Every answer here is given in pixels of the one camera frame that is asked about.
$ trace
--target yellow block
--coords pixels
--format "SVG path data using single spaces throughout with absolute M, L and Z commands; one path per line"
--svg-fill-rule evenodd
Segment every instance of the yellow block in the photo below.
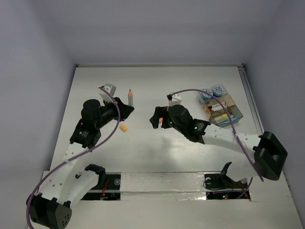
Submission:
M 123 131 L 123 132 L 126 132 L 128 130 L 128 128 L 126 126 L 124 126 L 123 124 L 120 124 L 120 129 Z

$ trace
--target purple cable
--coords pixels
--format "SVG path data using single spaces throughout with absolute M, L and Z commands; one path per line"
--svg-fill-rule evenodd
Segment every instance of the purple cable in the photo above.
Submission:
M 91 148 L 91 149 L 88 149 L 88 150 L 85 150 L 84 152 L 76 155 L 76 156 L 73 156 L 71 158 L 68 159 L 68 161 L 73 161 L 89 152 L 92 152 L 92 150 L 100 147 L 101 145 L 103 145 L 105 142 L 107 142 L 111 136 L 114 134 L 114 132 L 117 130 L 117 128 L 119 127 L 119 123 L 120 123 L 120 119 L 121 119 L 121 113 L 120 113 L 120 109 L 119 109 L 119 106 L 117 105 L 115 99 L 111 96 L 111 94 L 109 94 L 105 89 L 103 89 L 102 87 L 99 87 L 99 89 L 101 89 L 103 92 L 105 92 L 110 98 L 111 100 L 113 101 L 117 111 L 118 111 L 118 121 L 116 123 L 116 126 L 115 128 L 113 129 L 113 131 L 109 134 L 108 137 L 105 138 L 105 140 L 103 140 L 101 143 L 97 144 L 95 147 Z M 30 205 L 31 205 L 31 202 L 32 202 L 32 199 L 34 197 L 34 194 L 35 192 L 39 189 L 40 185 L 42 185 L 42 183 L 52 174 L 54 173 L 57 169 L 59 169 L 60 167 L 62 167 L 63 165 L 65 165 L 67 162 L 62 162 L 61 164 L 57 165 L 54 169 L 52 169 L 44 178 L 41 179 L 41 181 L 38 183 L 38 185 L 34 188 L 34 190 L 32 191 L 32 193 L 30 194 L 30 197 L 28 199 L 28 203 L 27 203 L 27 211 L 26 211 L 26 218 L 27 218 L 27 223 L 28 223 L 28 226 L 30 229 L 35 229 L 33 227 L 33 225 L 31 224 L 31 219 L 30 219 Z
M 171 95 L 174 95 L 174 94 L 178 94 L 178 93 L 182 93 L 182 92 L 189 92 L 189 91 L 196 91 L 196 92 L 202 92 L 204 94 L 209 94 L 214 100 L 216 100 L 219 105 L 223 108 L 223 110 L 225 111 L 225 113 L 227 114 L 229 120 L 230 120 L 230 124 L 231 124 L 231 127 L 232 127 L 232 130 L 233 130 L 233 134 L 236 136 L 236 140 L 238 142 L 238 144 L 240 145 L 240 147 L 242 148 L 245 156 L 247 157 L 248 161 L 250 162 L 251 166 L 253 167 L 253 169 L 256 171 L 256 173 L 258 174 L 259 178 L 261 179 L 261 181 L 264 181 L 263 177 L 261 176 L 260 172 L 258 171 L 256 165 L 252 162 L 249 154 L 247 153 L 242 141 L 239 139 L 239 137 L 236 135 L 237 132 L 236 132 L 236 129 L 234 127 L 234 124 L 233 124 L 233 121 L 231 119 L 231 116 L 229 114 L 229 112 L 225 109 L 225 106 L 219 101 L 219 99 L 217 99 L 217 97 L 215 97 L 214 95 L 208 93 L 208 92 L 204 92 L 203 90 L 199 90 L 199 89 L 185 89 L 185 90 L 181 90 L 181 91 L 178 91 L 178 92 L 174 92 L 174 93 L 171 93 Z
M 242 197 L 244 194 L 246 194 L 246 192 L 249 190 L 249 187 L 250 187 L 252 181 L 253 181 L 253 177 L 250 179 L 250 182 L 249 182 L 248 186 L 244 189 L 244 192 L 243 192 L 242 194 L 240 194 L 240 196 L 239 196 L 238 198 L 236 198 L 236 199 L 239 199 L 239 198 Z

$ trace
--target purple wire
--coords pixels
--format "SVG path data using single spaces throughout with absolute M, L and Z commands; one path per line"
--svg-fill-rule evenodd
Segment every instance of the purple wire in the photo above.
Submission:
M 250 182 L 249 182 L 248 186 L 244 189 L 244 192 L 243 192 L 242 194 L 240 194 L 240 196 L 239 196 L 238 198 L 236 198 L 236 199 L 239 199 L 239 198 L 242 197 L 244 194 L 246 194 L 246 192 L 249 190 L 249 187 L 250 187 L 252 181 L 253 181 L 253 177 L 250 179 Z
M 76 155 L 76 156 L 73 156 L 71 158 L 68 159 L 68 161 L 73 161 L 89 152 L 92 152 L 92 150 L 100 147 L 101 145 L 103 145 L 105 142 L 107 142 L 111 136 L 114 134 L 114 132 L 117 130 L 117 128 L 119 127 L 119 123 L 120 123 L 120 119 L 121 119 L 121 113 L 120 113 L 120 109 L 119 109 L 119 106 L 117 105 L 115 99 L 111 96 L 111 94 L 109 94 L 105 89 L 103 89 L 102 87 L 99 87 L 99 89 L 101 89 L 103 92 L 105 92 L 110 98 L 111 100 L 113 101 L 117 111 L 118 111 L 118 121 L 115 125 L 115 128 L 113 129 L 113 131 L 109 134 L 108 137 L 105 138 L 105 140 L 103 140 L 101 143 L 97 144 L 95 147 L 91 148 L 91 149 L 88 149 L 88 150 L 85 150 L 84 152 Z M 44 178 L 41 179 L 41 181 L 38 183 L 38 185 L 34 188 L 34 190 L 32 191 L 32 193 L 30 194 L 30 197 L 28 199 L 28 203 L 27 203 L 27 211 L 26 211 L 26 218 L 27 218 L 27 223 L 28 223 L 28 226 L 30 229 L 35 229 L 33 227 L 33 225 L 31 224 L 31 219 L 30 219 L 30 205 L 31 205 L 31 202 L 32 202 L 32 199 L 34 197 L 34 194 L 35 192 L 39 189 L 40 185 L 42 185 L 42 183 L 52 174 L 54 173 L 57 169 L 59 169 L 60 167 L 62 167 L 63 165 L 65 165 L 67 162 L 62 162 L 61 164 L 57 165 L 54 169 L 52 169 Z
M 189 92 L 189 91 L 196 91 L 196 92 L 202 92 L 204 94 L 209 94 L 214 100 L 216 100 L 219 105 L 223 108 L 223 110 L 225 111 L 225 113 L 227 114 L 229 120 L 230 120 L 230 124 L 231 124 L 231 127 L 232 127 L 232 130 L 233 130 L 233 134 L 236 136 L 236 140 L 238 142 L 238 144 L 240 145 L 240 147 L 242 148 L 243 150 L 243 153 L 245 154 L 245 156 L 247 157 L 248 161 L 250 162 L 251 166 L 253 167 L 253 169 L 256 171 L 256 173 L 258 174 L 259 178 L 261 179 L 261 181 L 264 181 L 263 177 L 261 176 L 260 172 L 258 171 L 256 165 L 252 162 L 249 154 L 247 153 L 242 141 L 239 139 L 239 137 L 236 135 L 237 132 L 236 132 L 236 129 L 234 127 L 234 124 L 233 124 L 233 121 L 231 119 L 231 116 L 229 114 L 229 112 L 226 110 L 225 106 L 219 101 L 219 99 L 217 97 L 215 97 L 214 95 L 208 93 L 208 92 L 204 92 L 203 90 L 200 90 L 200 89 L 185 89 L 185 90 L 181 90 L 181 91 L 177 91 L 177 92 L 174 92 L 174 93 L 171 93 L 171 95 L 174 95 L 174 94 L 178 94 L 178 93 L 182 93 L 182 92 Z

